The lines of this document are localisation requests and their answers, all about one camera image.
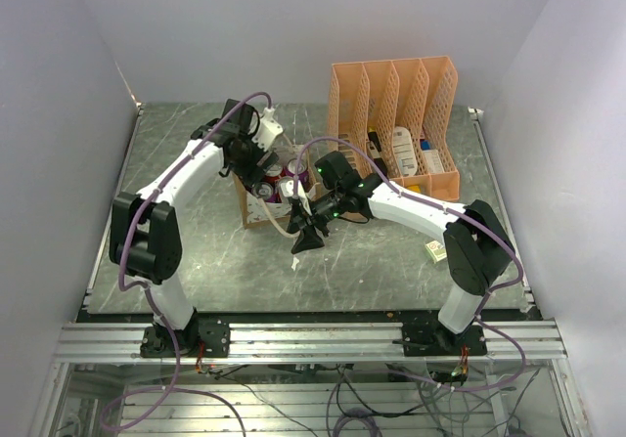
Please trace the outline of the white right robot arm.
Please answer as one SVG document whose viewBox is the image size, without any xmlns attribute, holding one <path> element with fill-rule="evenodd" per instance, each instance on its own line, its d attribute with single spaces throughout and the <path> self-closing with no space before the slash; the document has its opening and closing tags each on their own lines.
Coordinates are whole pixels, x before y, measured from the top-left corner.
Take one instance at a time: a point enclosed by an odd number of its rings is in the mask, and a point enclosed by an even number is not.
<svg viewBox="0 0 626 437">
<path fill-rule="evenodd" d="M 492 207 L 479 199 L 447 204 L 385 182 L 377 172 L 362 177 L 339 151 L 320 158 L 315 168 L 328 190 L 322 197 L 310 199 L 295 177 L 281 186 L 291 204 L 287 232 L 297 236 L 291 252 L 322 247 L 330 234 L 328 224 L 348 213 L 394 222 L 438 241 L 453 286 L 430 339 L 438 352 L 455 353 L 465 344 L 465 331 L 484 307 L 490 287 L 515 258 Z"/>
</svg>

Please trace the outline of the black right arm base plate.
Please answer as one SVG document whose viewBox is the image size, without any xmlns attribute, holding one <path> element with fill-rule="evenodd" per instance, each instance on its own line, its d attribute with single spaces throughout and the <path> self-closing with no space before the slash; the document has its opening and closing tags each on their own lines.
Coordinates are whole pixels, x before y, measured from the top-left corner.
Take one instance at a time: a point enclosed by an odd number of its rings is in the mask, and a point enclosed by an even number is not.
<svg viewBox="0 0 626 437">
<path fill-rule="evenodd" d="M 485 356 L 487 346 L 483 328 L 471 325 L 461 333 L 453 333 L 438 321 L 408 323 L 401 328 L 401 338 L 393 341 L 404 349 L 406 357 Z"/>
</svg>

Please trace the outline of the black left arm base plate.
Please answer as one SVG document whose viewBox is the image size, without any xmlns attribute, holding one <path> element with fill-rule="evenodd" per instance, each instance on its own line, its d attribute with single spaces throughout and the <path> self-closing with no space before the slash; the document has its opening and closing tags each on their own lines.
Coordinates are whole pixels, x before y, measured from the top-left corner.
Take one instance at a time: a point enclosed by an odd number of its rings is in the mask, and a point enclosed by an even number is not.
<svg viewBox="0 0 626 437">
<path fill-rule="evenodd" d="M 194 321 L 189 327 L 174 331 L 182 357 L 226 358 L 230 349 L 231 330 L 223 323 Z M 146 359 L 174 358 L 171 335 L 164 326 L 153 324 L 145 329 L 140 356 Z"/>
</svg>

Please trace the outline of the canvas jute cat-print bag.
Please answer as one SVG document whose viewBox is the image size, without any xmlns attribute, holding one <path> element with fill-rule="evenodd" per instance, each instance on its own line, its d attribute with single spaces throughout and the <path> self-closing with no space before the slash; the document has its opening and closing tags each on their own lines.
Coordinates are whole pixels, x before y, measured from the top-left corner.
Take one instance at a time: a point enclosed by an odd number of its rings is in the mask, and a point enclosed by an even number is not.
<svg viewBox="0 0 626 437">
<path fill-rule="evenodd" d="M 287 136 L 282 135 L 274 144 L 272 150 L 279 156 L 279 164 L 283 166 L 282 177 L 289 177 L 285 174 L 285 166 L 292 158 L 297 157 L 300 146 L 294 144 Z M 322 184 L 314 175 L 314 165 L 311 162 L 309 153 L 302 158 L 305 159 L 308 166 L 308 177 L 299 179 L 304 190 L 309 194 L 311 199 L 317 199 L 322 194 Z M 235 182 L 235 188 L 238 195 L 240 210 L 242 213 L 243 226 L 245 229 L 258 228 L 265 225 L 273 225 L 275 228 L 281 226 L 281 231 L 287 231 L 287 223 L 291 216 L 291 204 L 282 204 L 278 196 L 276 203 L 267 203 L 259 198 L 254 197 L 250 193 L 251 187 L 244 186 L 240 179 L 234 175 L 232 179 Z M 264 177 L 262 181 L 271 183 L 276 189 L 276 182 L 280 179 L 270 180 Z"/>
</svg>

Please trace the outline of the red cola can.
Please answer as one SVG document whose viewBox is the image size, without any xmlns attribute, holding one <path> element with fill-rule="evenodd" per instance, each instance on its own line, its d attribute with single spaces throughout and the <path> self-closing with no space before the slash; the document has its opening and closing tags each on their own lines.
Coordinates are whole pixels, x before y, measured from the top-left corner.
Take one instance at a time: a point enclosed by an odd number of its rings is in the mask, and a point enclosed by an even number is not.
<svg viewBox="0 0 626 437">
<path fill-rule="evenodd" d="M 282 177 L 282 174 L 283 174 L 283 166 L 279 163 L 275 163 L 267 169 L 265 173 L 265 177 L 269 178 L 270 180 L 276 180 L 276 179 L 280 179 Z"/>
<path fill-rule="evenodd" d="M 276 191 L 280 200 L 287 200 L 293 196 L 293 178 L 283 177 L 276 182 Z"/>
</svg>

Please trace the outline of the red cola can front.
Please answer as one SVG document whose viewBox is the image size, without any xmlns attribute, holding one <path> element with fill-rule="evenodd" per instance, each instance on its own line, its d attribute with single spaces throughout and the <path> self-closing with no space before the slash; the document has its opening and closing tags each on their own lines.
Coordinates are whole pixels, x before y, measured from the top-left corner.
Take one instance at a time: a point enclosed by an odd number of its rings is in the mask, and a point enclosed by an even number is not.
<svg viewBox="0 0 626 437">
<path fill-rule="evenodd" d="M 280 179 L 282 177 L 282 174 L 283 174 L 283 166 L 279 163 L 275 163 L 267 169 L 265 173 L 265 177 L 269 178 L 270 180 L 276 180 L 276 179 Z"/>
</svg>

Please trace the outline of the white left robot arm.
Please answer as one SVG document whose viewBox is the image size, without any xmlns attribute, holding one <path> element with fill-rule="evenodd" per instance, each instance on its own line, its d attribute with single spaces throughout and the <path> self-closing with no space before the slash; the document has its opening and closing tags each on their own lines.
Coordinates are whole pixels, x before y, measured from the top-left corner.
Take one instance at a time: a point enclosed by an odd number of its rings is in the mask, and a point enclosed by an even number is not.
<svg viewBox="0 0 626 437">
<path fill-rule="evenodd" d="M 178 356 L 199 346 L 191 326 L 195 309 L 181 285 L 183 246 L 177 212 L 213 176 L 237 176 L 243 185 L 261 182 L 278 156 L 272 147 L 283 128 L 267 105 L 230 99 L 218 118 L 194 130 L 183 151 L 149 185 L 121 192 L 112 203 L 109 258 L 118 267 L 117 284 L 140 287 L 156 323 L 168 328 L 164 343 Z"/>
</svg>

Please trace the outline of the purple soda can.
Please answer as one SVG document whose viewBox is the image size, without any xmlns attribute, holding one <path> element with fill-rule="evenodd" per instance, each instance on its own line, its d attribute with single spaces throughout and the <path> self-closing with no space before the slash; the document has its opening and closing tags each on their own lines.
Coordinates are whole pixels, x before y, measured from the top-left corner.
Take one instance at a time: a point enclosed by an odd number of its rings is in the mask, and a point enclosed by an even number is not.
<svg viewBox="0 0 626 437">
<path fill-rule="evenodd" d="M 276 203 L 278 201 L 277 191 L 275 187 L 269 182 L 261 181 L 256 183 L 254 186 L 251 187 L 250 193 L 254 197 L 259 198 L 267 203 Z"/>
<path fill-rule="evenodd" d="M 296 157 L 292 158 L 285 166 L 285 174 L 290 177 L 297 176 L 299 179 L 306 179 L 308 177 L 306 160 L 298 160 Z"/>
</svg>

